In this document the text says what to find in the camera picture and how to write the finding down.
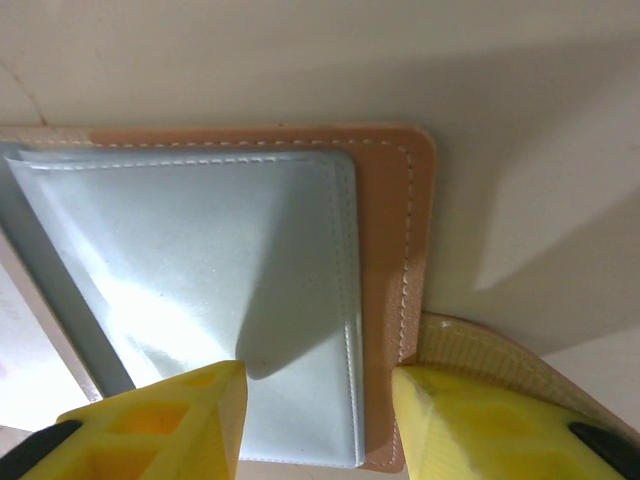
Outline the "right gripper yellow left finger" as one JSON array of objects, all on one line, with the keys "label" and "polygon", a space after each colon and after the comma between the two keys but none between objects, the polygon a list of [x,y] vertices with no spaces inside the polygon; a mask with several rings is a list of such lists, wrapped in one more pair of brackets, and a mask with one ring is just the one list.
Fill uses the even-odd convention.
[{"label": "right gripper yellow left finger", "polygon": [[4,479],[233,479],[247,410],[222,361],[66,412],[1,459]]}]

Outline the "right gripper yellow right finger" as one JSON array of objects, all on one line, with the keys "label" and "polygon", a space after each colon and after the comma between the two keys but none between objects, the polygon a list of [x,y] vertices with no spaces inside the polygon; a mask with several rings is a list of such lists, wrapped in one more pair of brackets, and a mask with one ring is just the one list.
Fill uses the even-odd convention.
[{"label": "right gripper yellow right finger", "polygon": [[392,374],[412,479],[636,479],[639,444],[576,411],[421,366]]}]

